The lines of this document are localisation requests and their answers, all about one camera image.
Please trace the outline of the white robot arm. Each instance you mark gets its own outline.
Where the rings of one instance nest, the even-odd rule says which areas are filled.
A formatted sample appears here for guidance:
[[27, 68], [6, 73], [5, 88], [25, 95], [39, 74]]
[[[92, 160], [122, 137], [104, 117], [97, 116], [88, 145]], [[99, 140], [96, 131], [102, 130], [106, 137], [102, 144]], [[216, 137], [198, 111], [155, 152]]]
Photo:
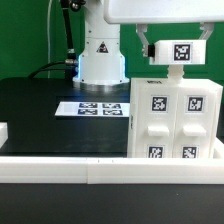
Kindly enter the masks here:
[[[59, 0], [67, 36], [68, 59], [73, 62], [73, 83], [90, 89], [125, 86], [125, 58], [120, 52], [120, 26], [134, 24], [143, 55], [152, 65], [166, 65], [170, 74], [183, 75], [185, 65], [205, 62], [206, 40], [216, 22], [224, 22], [224, 0]], [[73, 47], [69, 12], [85, 10], [85, 47]], [[151, 24], [198, 23], [196, 40], [162, 40], [145, 37]]]

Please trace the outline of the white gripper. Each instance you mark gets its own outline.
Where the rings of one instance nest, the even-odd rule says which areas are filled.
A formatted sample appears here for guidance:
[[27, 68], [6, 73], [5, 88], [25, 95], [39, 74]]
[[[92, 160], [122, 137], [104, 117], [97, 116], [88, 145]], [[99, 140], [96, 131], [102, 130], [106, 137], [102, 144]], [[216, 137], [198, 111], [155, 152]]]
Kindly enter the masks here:
[[146, 24], [201, 23], [200, 40], [208, 40], [214, 31], [209, 22], [224, 21], [224, 0], [105, 0], [104, 18], [112, 24], [137, 24], [143, 56], [154, 57]]

